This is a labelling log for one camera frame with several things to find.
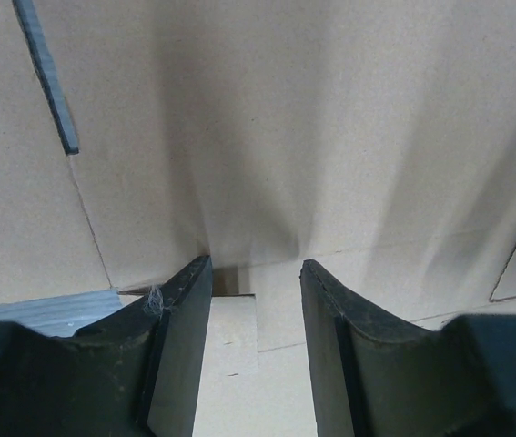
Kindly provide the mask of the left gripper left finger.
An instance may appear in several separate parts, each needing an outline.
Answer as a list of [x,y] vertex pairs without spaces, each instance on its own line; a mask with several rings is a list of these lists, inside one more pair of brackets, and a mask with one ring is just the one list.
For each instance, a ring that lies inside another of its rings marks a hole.
[[212,297],[212,262],[70,337],[0,321],[0,436],[189,436]]

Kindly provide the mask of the cardboard box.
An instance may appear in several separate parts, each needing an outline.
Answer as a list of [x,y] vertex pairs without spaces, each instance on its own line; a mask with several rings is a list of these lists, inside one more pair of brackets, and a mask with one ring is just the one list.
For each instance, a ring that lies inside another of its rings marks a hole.
[[0,1],[0,304],[205,253],[197,436],[315,434],[306,259],[516,312],[516,1]]

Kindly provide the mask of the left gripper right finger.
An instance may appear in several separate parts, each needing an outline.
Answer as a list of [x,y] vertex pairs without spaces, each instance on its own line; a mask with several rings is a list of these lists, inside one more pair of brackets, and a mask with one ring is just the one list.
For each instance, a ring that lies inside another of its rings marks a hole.
[[320,436],[516,436],[516,314],[462,314],[426,330],[300,271]]

